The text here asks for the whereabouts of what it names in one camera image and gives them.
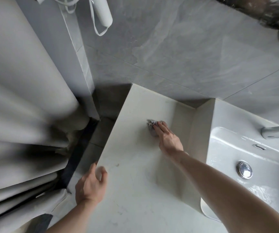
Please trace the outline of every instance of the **chrome faucet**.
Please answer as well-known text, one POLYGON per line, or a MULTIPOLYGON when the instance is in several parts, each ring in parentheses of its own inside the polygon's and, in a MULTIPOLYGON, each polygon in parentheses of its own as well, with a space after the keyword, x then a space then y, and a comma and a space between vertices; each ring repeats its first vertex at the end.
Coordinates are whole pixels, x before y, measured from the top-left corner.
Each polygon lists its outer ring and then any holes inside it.
POLYGON ((279 126, 278 127, 263 127, 261 134, 265 139, 279 138, 279 126))

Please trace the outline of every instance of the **backsplash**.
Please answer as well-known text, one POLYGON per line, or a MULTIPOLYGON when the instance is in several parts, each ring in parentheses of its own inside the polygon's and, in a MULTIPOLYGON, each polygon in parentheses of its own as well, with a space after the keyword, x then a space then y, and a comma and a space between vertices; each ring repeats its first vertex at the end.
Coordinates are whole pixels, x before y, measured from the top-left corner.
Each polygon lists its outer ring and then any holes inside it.
POLYGON ((103 116, 117 116, 134 82, 193 107, 220 98, 279 123, 276 30, 216 0, 107 1, 113 24, 102 37, 88 0, 76 10, 103 116))

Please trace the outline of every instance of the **white countertop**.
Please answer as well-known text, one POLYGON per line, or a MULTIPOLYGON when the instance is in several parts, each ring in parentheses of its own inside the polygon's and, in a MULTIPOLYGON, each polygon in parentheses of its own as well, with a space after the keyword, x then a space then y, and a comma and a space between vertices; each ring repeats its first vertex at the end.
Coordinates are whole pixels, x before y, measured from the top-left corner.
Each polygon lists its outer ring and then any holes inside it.
POLYGON ((187 147, 194 112, 187 105, 132 86, 98 163, 106 167, 109 182, 87 232, 227 232, 223 224, 181 201, 186 179, 161 154, 158 139, 146 125, 147 119, 166 121, 187 147))

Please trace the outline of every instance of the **person's left hand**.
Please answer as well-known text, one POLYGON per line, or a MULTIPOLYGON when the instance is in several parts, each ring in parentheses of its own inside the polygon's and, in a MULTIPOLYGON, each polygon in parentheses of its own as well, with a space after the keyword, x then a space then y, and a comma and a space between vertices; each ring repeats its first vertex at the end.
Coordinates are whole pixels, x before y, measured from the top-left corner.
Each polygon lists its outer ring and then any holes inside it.
POLYGON ((104 167, 101 168, 102 178, 98 180, 95 176, 96 163, 91 164, 89 171, 79 179, 76 184, 76 203, 89 200, 98 204, 104 198, 108 174, 104 167))

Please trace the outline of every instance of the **shower curtain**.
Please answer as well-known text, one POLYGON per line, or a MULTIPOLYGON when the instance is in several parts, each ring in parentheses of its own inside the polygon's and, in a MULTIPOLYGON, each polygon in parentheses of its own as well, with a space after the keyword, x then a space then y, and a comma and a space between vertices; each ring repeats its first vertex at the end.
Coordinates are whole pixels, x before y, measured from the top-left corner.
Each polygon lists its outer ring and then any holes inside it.
POLYGON ((0 0, 0 232, 50 213, 67 196, 47 191, 68 162, 55 150, 87 122, 16 1, 0 0))

